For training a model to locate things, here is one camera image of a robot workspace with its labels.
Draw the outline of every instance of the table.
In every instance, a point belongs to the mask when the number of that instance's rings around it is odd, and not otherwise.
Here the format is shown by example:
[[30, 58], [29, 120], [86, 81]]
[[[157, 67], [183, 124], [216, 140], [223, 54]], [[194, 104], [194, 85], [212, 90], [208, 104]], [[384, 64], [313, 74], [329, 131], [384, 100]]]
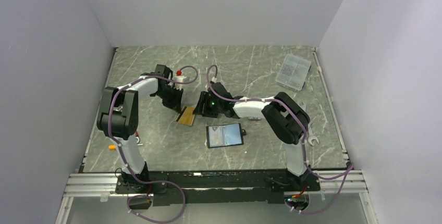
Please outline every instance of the table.
[[[292, 53], [312, 61], [306, 85], [300, 92], [278, 86], [275, 82], [284, 57]], [[342, 146], [335, 127], [317, 63], [308, 46], [135, 46], [117, 49], [109, 72], [109, 86], [132, 82], [144, 72], [153, 72], [157, 64], [173, 71], [184, 65], [194, 65], [200, 77], [185, 85], [182, 104], [196, 105], [205, 88], [206, 69], [218, 65], [218, 81], [233, 95], [269, 97], [280, 91], [297, 103], [307, 103], [313, 133], [320, 144], [307, 147], [313, 168], [343, 168], [346, 166]], [[194, 71], [185, 69], [193, 77]], [[177, 114], [162, 106], [158, 97], [146, 98], [139, 104], [138, 133], [142, 156], [152, 171], [274, 169], [285, 168], [283, 142], [263, 119], [217, 119], [196, 116], [193, 126], [175, 122]], [[205, 127], [239, 122], [247, 131], [244, 145], [207, 148]], [[109, 172], [121, 166], [115, 150], [109, 150], [110, 140], [96, 127], [87, 150], [84, 172]]]

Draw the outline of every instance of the screwdriver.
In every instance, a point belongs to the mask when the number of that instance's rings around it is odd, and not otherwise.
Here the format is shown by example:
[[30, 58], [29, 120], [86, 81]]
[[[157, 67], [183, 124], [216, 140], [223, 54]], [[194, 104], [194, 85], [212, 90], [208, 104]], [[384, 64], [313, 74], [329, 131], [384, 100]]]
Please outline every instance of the screwdriver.
[[109, 145], [109, 150], [116, 150], [117, 149], [117, 146], [115, 146], [115, 145]]

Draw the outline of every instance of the gray wall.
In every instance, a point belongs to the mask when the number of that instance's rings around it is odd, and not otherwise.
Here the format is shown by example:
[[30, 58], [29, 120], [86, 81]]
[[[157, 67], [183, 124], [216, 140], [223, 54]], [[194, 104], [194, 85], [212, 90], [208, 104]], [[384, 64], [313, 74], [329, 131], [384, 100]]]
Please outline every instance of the gray wall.
[[114, 46], [318, 46], [342, 0], [89, 0]]
[[1, 223], [53, 223], [112, 48], [87, 0], [0, 1]]
[[442, 0], [344, 0], [320, 44], [381, 223], [442, 222]]

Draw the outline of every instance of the clear plastic box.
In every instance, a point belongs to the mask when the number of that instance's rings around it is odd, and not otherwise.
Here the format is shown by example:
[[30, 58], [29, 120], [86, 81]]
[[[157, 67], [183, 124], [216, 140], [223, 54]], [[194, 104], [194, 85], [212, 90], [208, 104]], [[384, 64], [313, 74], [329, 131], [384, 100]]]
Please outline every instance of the clear plastic box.
[[276, 76], [276, 83], [290, 90], [300, 91], [305, 85], [305, 78], [311, 67], [311, 61], [287, 54]]

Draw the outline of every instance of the transparent organizer box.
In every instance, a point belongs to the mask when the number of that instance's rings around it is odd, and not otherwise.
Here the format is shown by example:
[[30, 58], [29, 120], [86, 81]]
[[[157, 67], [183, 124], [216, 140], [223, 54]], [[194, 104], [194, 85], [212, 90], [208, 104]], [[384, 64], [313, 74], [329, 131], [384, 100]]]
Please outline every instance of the transparent organizer box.
[[312, 67], [312, 62], [299, 56], [287, 54], [281, 70], [276, 76], [276, 83], [290, 90], [301, 90], [305, 78]]

